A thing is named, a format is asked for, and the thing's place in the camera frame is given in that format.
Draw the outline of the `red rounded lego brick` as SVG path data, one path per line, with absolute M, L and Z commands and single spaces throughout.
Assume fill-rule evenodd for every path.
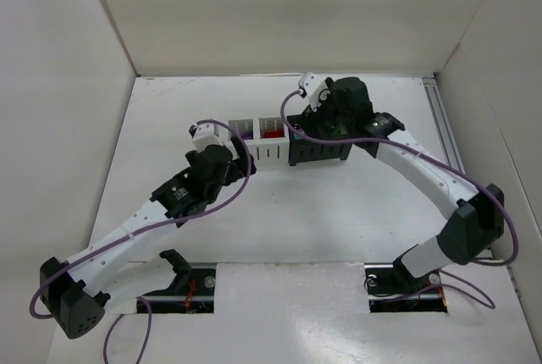
M 276 130 L 265 130 L 262 132 L 262 138 L 263 139 L 275 139 L 275 138 L 282 138 L 285 136 L 285 132 L 280 129 Z

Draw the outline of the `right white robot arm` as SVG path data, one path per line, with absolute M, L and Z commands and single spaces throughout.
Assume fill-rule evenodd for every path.
M 420 279 L 452 263 L 467 265 L 504 233 L 501 190 L 483 190 L 438 165 L 395 116 L 373 110 L 366 84 L 357 77 L 333 80 L 313 73 L 298 86 L 308 100 L 299 121 L 314 139 L 355 140 L 426 195 L 446 223 L 434 237 L 405 251 L 394 262 L 403 280 Z

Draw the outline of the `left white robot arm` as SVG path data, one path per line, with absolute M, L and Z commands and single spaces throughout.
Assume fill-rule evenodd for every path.
M 125 223 L 88 249 L 40 268 L 40 299 L 68 339 L 90 332 L 117 304 L 159 290 L 180 292 L 192 267 L 176 250 L 136 267 L 128 263 L 190 220 L 217 210 L 220 191 L 255 174 L 253 156 L 239 137 L 233 146 L 209 144 L 187 153 L 188 168 L 159 186 Z

